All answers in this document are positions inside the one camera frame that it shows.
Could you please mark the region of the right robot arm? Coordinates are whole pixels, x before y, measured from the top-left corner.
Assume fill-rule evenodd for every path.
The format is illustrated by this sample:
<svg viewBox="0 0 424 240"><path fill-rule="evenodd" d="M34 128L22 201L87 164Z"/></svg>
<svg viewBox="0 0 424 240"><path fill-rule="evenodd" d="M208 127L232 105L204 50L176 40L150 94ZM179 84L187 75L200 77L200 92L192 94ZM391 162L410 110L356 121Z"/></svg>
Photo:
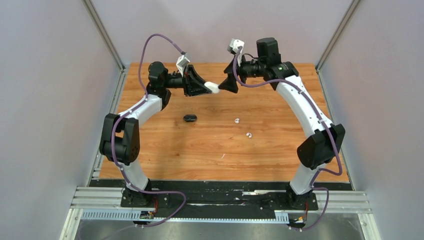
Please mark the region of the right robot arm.
<svg viewBox="0 0 424 240"><path fill-rule="evenodd" d="M326 166L332 159L340 161L339 152L346 130L320 110L294 64L282 61L275 38L257 40L257 57L251 60L244 57L244 46L239 39L230 41L227 50L234 58L225 68L227 78L218 88L237 93L239 85L247 88L270 85L288 103L306 137L296 150L300 164L286 188L284 200L290 208L298 209L312 194L319 173L327 171Z"/></svg>

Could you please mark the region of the white earbud charging case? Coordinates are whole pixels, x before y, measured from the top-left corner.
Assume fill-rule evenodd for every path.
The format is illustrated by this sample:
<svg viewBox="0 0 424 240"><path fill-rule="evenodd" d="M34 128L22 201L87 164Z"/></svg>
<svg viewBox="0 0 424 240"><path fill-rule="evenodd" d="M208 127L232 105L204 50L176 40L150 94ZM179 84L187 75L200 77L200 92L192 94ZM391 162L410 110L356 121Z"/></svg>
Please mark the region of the white earbud charging case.
<svg viewBox="0 0 424 240"><path fill-rule="evenodd" d="M218 85L218 84L216 84L216 83L214 83L214 82L206 81L206 82L204 83L204 86L205 86L208 90L210 90L210 91L211 91L211 93L213 93L213 94L218 94L218 93L220 92L219 85Z"/></svg>

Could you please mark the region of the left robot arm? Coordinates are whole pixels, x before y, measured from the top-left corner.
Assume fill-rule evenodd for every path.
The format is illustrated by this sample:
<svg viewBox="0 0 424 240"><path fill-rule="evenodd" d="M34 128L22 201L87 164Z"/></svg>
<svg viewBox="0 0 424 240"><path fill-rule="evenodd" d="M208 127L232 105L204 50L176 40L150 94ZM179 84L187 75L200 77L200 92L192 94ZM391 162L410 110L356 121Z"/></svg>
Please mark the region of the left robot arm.
<svg viewBox="0 0 424 240"><path fill-rule="evenodd" d="M192 64L170 73L162 62L155 61L148 67L146 95L129 109L104 118L99 152L117 166L124 178L123 207L146 207L153 201L151 181L138 160L140 126L168 105L171 89L183 89L187 97L219 92L218 85L201 78Z"/></svg>

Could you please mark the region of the black earbud charging case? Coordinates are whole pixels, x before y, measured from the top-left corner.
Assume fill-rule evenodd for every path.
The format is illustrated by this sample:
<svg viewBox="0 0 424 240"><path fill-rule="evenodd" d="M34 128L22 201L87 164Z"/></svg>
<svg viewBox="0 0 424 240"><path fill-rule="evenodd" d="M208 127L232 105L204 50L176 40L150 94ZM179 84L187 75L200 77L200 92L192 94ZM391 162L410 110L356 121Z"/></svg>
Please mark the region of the black earbud charging case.
<svg viewBox="0 0 424 240"><path fill-rule="evenodd" d="M195 114L186 114L183 116L184 122L193 123L196 122L198 117Z"/></svg>

